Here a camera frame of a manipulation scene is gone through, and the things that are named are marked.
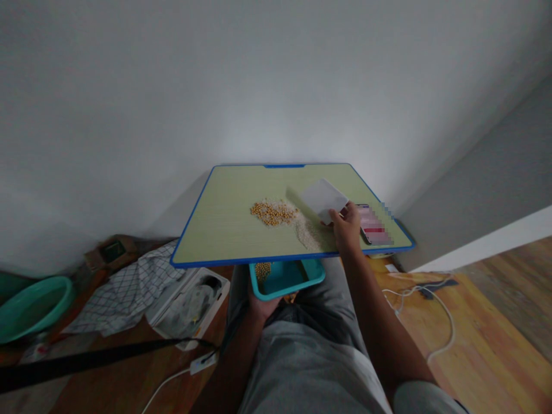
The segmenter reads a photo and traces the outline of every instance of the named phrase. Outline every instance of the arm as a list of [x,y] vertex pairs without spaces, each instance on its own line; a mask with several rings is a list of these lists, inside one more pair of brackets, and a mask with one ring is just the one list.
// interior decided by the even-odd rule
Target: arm
[[268,302],[258,300],[251,291],[250,282],[250,307],[190,414],[237,412],[263,327],[279,301],[279,298]]
[[403,382],[435,379],[416,344],[395,316],[358,242],[360,215],[349,202],[344,218],[330,210],[358,325],[388,400]]

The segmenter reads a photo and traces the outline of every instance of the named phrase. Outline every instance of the black strap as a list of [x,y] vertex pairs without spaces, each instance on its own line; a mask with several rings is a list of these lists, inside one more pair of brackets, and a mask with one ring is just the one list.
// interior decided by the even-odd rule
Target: black strap
[[65,375],[110,365],[114,362],[122,361],[123,359],[136,357],[160,348],[192,340],[203,346],[217,348],[213,343],[203,339],[160,339],[63,356],[61,358],[38,361],[26,365],[0,367],[0,394],[64,377]]

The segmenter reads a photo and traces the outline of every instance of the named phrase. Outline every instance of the teal plastic basket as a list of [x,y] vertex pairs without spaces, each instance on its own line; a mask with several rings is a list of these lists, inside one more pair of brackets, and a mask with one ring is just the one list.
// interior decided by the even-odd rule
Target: teal plastic basket
[[259,285],[255,273],[256,263],[249,264],[253,293],[262,301],[269,301],[320,283],[326,277],[324,266],[318,259],[271,262],[270,274]]

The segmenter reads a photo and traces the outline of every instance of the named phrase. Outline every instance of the power strip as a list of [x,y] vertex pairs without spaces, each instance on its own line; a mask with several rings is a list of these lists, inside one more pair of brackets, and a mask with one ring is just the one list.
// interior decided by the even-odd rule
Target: power strip
[[210,367],[217,363],[217,353],[215,352],[211,356],[209,354],[200,356],[197,359],[194,359],[190,363],[190,375],[197,374],[200,371],[203,371],[205,368]]

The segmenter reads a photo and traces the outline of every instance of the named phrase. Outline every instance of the teal basin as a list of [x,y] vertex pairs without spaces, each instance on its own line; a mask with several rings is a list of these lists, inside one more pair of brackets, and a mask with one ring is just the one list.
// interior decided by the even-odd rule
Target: teal basin
[[54,276],[20,291],[0,307],[0,344],[55,324],[75,299],[71,280]]

